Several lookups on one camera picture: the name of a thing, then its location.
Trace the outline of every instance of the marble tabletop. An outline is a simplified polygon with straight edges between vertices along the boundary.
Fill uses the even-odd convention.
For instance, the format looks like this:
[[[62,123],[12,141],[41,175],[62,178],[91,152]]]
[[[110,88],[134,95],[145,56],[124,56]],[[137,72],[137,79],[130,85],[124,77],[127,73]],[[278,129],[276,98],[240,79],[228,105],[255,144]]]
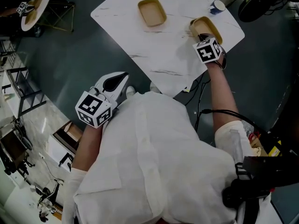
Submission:
[[[159,0],[167,19],[160,26],[146,26],[138,2],[142,0],[106,0],[91,17],[121,46],[159,90],[170,97],[190,87],[206,71],[192,45],[190,21],[206,16],[223,38],[228,52],[244,37],[236,20],[226,9],[212,15],[208,8],[214,0]]]

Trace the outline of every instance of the blue cup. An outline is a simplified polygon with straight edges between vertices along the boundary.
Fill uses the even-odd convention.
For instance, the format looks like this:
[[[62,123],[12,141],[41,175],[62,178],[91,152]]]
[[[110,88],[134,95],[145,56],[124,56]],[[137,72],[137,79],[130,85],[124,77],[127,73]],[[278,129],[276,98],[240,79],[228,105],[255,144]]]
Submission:
[[[225,9],[224,3],[220,0],[215,0],[209,7],[210,13],[214,15],[223,12]]]

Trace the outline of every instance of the dark floor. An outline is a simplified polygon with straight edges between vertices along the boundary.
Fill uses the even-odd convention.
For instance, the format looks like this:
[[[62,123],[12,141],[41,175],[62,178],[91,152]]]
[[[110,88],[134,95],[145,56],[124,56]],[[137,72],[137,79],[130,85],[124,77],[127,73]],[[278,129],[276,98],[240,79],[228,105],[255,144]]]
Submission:
[[[77,119],[75,104],[82,92],[102,75],[127,71],[131,84],[140,93],[149,90],[150,80],[90,17],[104,0],[69,1],[76,3],[74,32],[47,29],[40,38],[24,38],[19,53],[50,100],[83,127]],[[238,2],[229,9],[236,19],[237,9]],[[228,53],[225,74],[239,112],[267,130],[279,116],[295,77],[292,58],[297,46],[293,23],[287,19],[285,9],[251,23],[239,22],[245,38]],[[180,93],[176,99],[185,104],[192,95]],[[198,98],[199,92],[187,106],[193,124]],[[211,108],[209,85],[201,101],[200,109],[204,108]],[[214,140],[212,116],[202,116],[199,137],[207,143]]]

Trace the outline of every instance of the metal rack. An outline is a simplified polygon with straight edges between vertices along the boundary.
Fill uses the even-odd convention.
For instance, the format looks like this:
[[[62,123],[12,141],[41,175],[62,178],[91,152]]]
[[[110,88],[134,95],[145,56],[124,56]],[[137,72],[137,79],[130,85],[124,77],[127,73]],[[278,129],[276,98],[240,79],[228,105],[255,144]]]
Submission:
[[[16,118],[46,103],[44,93],[29,77],[26,67],[6,70],[3,80],[2,93],[17,93],[7,101]]]
[[[6,56],[11,68],[14,67],[14,62],[16,59],[16,52],[18,50],[21,38],[10,39],[10,37],[0,37],[1,48],[0,48],[0,57]]]

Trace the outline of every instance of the wooden tray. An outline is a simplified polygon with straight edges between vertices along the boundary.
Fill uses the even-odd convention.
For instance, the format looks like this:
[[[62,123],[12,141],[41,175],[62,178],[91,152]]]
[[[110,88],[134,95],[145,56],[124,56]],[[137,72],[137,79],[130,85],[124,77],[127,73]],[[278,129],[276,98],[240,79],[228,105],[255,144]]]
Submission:
[[[194,19],[190,22],[189,26],[190,31],[194,35],[197,42],[200,42],[198,35],[202,33],[209,33],[213,34],[217,40],[217,42],[221,45],[223,40],[222,37],[215,27],[215,25],[212,23],[210,19],[207,17],[200,17],[197,19]]]
[[[31,0],[28,2],[29,5],[33,5],[35,8],[26,16],[25,24],[31,23],[36,19],[36,15],[37,15],[36,10],[39,8],[41,2],[42,0]]]
[[[159,26],[166,21],[166,13],[159,0],[142,0],[138,7],[148,27]]]

